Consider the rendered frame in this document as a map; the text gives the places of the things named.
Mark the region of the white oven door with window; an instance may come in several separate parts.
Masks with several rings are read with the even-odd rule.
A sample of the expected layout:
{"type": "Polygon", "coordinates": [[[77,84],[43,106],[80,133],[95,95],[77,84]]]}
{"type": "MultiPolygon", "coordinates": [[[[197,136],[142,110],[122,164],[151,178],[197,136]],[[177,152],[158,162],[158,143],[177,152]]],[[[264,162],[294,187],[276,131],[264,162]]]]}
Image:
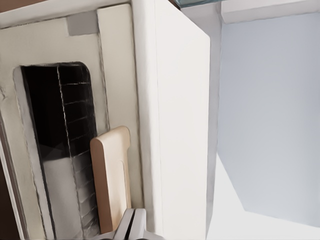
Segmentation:
{"type": "Polygon", "coordinates": [[[107,130],[108,114],[100,39],[96,33],[69,36],[66,18],[0,30],[0,121],[3,148],[11,164],[26,235],[32,240],[52,236],[49,211],[36,147],[31,142],[28,109],[22,103],[20,66],[81,62],[88,68],[98,133],[107,130]]]}

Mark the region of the white oven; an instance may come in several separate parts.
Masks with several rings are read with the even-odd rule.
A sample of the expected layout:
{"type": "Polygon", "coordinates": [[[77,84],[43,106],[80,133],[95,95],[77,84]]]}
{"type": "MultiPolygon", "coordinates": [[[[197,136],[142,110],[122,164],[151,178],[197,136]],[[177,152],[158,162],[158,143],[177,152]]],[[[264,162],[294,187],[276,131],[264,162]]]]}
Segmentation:
{"type": "Polygon", "coordinates": [[[130,209],[166,240],[206,240],[209,36],[170,0],[0,0],[0,30],[58,18],[71,37],[99,37],[108,128],[97,131],[84,63],[19,67],[52,236],[27,237],[0,120],[0,239],[102,235],[90,141],[124,126],[130,209]]]}

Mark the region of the pale blue-green tray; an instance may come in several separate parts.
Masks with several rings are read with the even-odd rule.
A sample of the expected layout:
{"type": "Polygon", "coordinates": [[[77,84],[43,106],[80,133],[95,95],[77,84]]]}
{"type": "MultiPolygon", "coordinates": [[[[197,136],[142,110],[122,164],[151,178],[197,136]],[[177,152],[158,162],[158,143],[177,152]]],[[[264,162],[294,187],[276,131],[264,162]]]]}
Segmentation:
{"type": "Polygon", "coordinates": [[[192,7],[197,5],[221,2],[223,0],[174,0],[180,8],[192,7]]]}

